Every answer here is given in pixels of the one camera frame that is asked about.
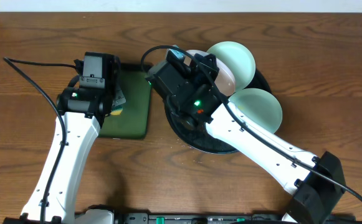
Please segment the green and yellow sponge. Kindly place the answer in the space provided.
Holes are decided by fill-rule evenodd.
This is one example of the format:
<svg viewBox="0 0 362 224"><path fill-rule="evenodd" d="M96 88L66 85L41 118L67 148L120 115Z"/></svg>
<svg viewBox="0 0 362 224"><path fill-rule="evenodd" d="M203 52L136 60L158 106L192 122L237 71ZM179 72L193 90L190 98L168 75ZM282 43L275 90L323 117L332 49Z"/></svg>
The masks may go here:
<svg viewBox="0 0 362 224"><path fill-rule="evenodd" d="M118 116L121 114L121 112L123 111L123 107L122 105L118 105L112 108L110 115L111 116Z"/></svg>

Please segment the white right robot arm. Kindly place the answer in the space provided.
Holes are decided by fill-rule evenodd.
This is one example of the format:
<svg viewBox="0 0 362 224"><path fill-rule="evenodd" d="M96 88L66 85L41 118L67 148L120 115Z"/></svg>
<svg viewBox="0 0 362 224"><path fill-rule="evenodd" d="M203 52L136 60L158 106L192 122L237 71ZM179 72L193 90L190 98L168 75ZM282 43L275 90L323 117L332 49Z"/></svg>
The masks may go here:
<svg viewBox="0 0 362 224"><path fill-rule="evenodd" d="M251 56L171 50L146 80L162 97L167 120L187 144L204 152L241 152L290 193L286 222L324 223L343 195L340 160L317 157L268 131L230 102L216 84L222 74L254 78Z"/></svg>

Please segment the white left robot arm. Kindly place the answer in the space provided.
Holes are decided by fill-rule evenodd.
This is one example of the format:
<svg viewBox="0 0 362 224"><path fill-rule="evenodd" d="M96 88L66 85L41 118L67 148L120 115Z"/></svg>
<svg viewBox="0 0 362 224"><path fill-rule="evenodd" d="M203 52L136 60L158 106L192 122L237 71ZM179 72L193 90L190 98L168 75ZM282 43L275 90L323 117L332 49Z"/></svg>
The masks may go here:
<svg viewBox="0 0 362 224"><path fill-rule="evenodd" d="M75 60L71 79L56 101L22 70L17 60L5 58L48 101L57 115L55 133L39 181L18 218L5 223L116 223L113 209L94 205L77 215L75 203L85 163L104 119L110 115L120 73L120 59L87 52Z"/></svg>

